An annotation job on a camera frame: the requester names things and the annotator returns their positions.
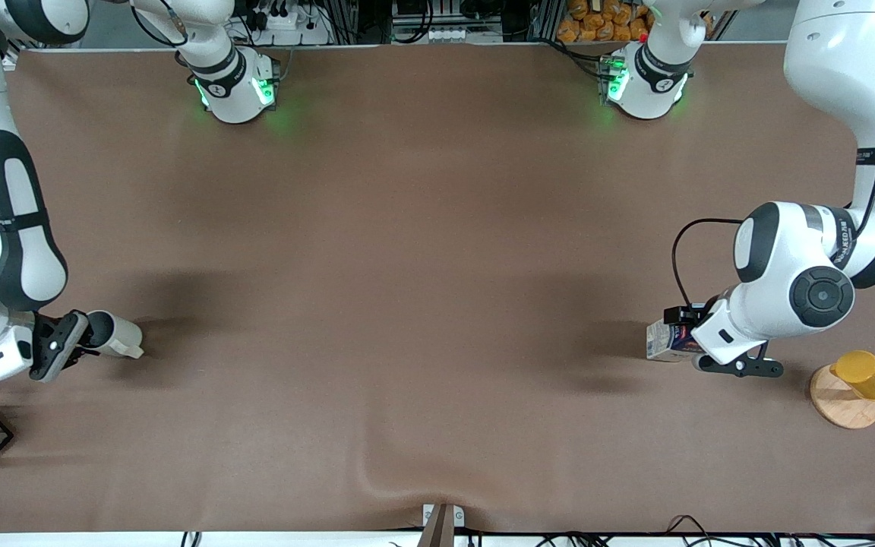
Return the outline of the blue milk carton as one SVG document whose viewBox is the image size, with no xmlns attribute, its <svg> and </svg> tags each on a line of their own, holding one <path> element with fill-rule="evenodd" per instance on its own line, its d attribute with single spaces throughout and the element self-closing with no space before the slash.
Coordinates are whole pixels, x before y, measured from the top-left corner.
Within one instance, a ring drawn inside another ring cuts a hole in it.
<svg viewBox="0 0 875 547">
<path fill-rule="evenodd" d="M 688 324 L 668 324 L 663 319 L 646 327 L 646 359 L 656 362 L 690 361 L 701 356 L 702 347 Z"/>
</svg>

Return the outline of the white mug with grey inside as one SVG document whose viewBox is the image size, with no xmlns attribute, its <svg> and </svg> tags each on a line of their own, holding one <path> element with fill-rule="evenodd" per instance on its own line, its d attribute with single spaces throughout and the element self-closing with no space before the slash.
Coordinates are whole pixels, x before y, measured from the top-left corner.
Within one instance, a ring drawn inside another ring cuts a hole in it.
<svg viewBox="0 0 875 547">
<path fill-rule="evenodd" d="M 139 359 L 144 355 L 144 335 L 135 323 L 104 309 L 88 312 L 87 321 L 90 335 L 86 344 L 100 346 L 102 356 Z"/>
</svg>

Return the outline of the yellow cup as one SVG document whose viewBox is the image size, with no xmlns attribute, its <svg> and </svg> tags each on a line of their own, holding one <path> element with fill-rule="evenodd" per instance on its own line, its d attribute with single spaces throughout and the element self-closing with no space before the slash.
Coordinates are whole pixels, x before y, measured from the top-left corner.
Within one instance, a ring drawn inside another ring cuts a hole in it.
<svg viewBox="0 0 875 547">
<path fill-rule="evenodd" d="M 858 397 L 875 402 L 875 354 L 865 350 L 848 351 L 829 365 L 829 370 Z"/>
</svg>

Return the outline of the wooden mug stand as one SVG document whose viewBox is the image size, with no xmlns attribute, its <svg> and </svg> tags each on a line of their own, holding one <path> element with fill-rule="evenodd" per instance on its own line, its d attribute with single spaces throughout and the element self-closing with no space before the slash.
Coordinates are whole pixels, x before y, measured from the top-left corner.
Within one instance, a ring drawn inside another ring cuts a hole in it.
<svg viewBox="0 0 875 547">
<path fill-rule="evenodd" d="M 855 430 L 875 423 L 875 400 L 862 398 L 850 384 L 831 373 L 829 365 L 812 374 L 807 396 L 813 408 L 831 425 Z"/>
</svg>

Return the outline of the brown table cover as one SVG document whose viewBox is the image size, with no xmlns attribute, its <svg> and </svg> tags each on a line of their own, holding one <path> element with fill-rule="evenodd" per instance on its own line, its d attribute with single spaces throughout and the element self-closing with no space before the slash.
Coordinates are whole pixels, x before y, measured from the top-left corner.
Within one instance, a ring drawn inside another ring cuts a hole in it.
<svg viewBox="0 0 875 547">
<path fill-rule="evenodd" d="M 25 52 L 7 76 L 68 263 L 49 308 L 139 360 L 0 382 L 0 533 L 875 533 L 875 425 L 807 399 L 875 353 L 875 287 L 771 343 L 780 378 L 649 362 L 671 242 L 765 201 L 847 204 L 850 131 L 778 45 L 709 45 L 630 120 L 547 46 L 299 51 L 277 108 L 202 109 L 166 52 Z"/>
</svg>

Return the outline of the bag of orange buns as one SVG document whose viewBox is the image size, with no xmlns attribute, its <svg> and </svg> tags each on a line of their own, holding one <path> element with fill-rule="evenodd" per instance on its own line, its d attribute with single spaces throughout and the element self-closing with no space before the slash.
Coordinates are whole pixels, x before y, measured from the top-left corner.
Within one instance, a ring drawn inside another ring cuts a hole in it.
<svg viewBox="0 0 875 547">
<path fill-rule="evenodd" d="M 555 40 L 560 43 L 643 42 L 654 11 L 636 0 L 565 0 Z"/>
</svg>

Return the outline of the long white power strip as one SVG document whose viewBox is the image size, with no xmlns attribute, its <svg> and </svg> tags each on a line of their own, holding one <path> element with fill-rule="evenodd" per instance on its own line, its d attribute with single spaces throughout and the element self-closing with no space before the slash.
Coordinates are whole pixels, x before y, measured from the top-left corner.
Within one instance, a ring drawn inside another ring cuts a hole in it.
<svg viewBox="0 0 875 547">
<path fill-rule="evenodd" d="M 425 38 L 428 44 L 496 44 L 504 41 L 499 27 L 466 27 L 466 25 L 438 25 Z"/>
</svg>

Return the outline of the white power strip with plugs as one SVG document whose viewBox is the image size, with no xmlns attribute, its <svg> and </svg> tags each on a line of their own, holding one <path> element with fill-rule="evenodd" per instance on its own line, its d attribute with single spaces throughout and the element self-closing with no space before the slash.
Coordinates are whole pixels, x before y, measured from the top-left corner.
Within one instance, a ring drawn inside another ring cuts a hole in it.
<svg viewBox="0 0 875 547">
<path fill-rule="evenodd" d="M 256 46 L 326 46 L 337 43 L 327 11 L 315 0 L 246 0 L 238 16 Z"/>
</svg>

